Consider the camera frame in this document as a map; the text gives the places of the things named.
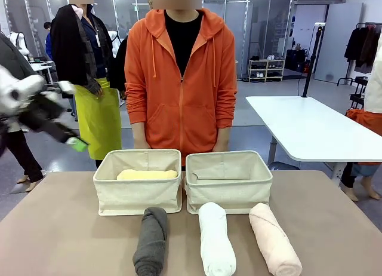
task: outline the hoodie pocket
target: hoodie pocket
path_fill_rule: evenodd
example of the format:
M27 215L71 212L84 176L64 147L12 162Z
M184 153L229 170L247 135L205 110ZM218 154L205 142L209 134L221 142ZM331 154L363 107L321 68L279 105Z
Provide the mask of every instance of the hoodie pocket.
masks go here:
M175 133L179 114L178 107L160 104L146 123L146 140L153 149L176 149L179 147Z
M205 106L183 107L182 151L187 154L210 152L216 138L216 118Z

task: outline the pink rolled towel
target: pink rolled towel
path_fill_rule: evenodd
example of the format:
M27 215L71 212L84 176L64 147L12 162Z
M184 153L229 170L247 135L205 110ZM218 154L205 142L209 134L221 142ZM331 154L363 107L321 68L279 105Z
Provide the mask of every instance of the pink rolled towel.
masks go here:
M299 276L301 262L269 206L257 204L249 213L249 221L269 272L274 276Z

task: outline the mannequin foot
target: mannequin foot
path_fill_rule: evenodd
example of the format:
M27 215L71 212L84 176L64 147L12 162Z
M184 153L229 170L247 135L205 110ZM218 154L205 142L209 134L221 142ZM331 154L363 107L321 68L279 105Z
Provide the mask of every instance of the mannequin foot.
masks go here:
M364 177L361 180L361 185L366 189L368 195L375 199L375 200L380 200L381 196L374 190L374 188L371 185L371 177Z
M32 182L29 187L25 190L25 192L31 192L35 187L36 187L37 183L36 182Z
M349 197L352 201L358 201L358 197L356 197L356 195L354 194L353 188L344 187L344 192L347 195L347 197Z
M17 183L24 183L28 180L29 176L23 176L21 179L17 181Z

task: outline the storage basket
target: storage basket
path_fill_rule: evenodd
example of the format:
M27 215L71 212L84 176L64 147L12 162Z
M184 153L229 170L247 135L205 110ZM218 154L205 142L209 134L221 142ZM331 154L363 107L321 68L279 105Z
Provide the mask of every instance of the storage basket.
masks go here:
M127 169L175 170L170 180L117 180ZM151 206L167 213L181 210L181 155L172 149L124 150L109 152L93 177L100 202L99 215L137 215Z
M247 214L268 203L272 174L254 151L193 154L186 158L187 210L197 214L210 201L228 214Z

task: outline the gray rolled towel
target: gray rolled towel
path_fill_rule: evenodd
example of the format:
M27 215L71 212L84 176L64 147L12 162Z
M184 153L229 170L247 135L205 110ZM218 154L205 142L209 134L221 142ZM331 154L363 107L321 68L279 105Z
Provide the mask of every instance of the gray rolled towel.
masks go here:
M159 207L144 211L137 251L133 256L138 276L158 276L165 262L167 213Z

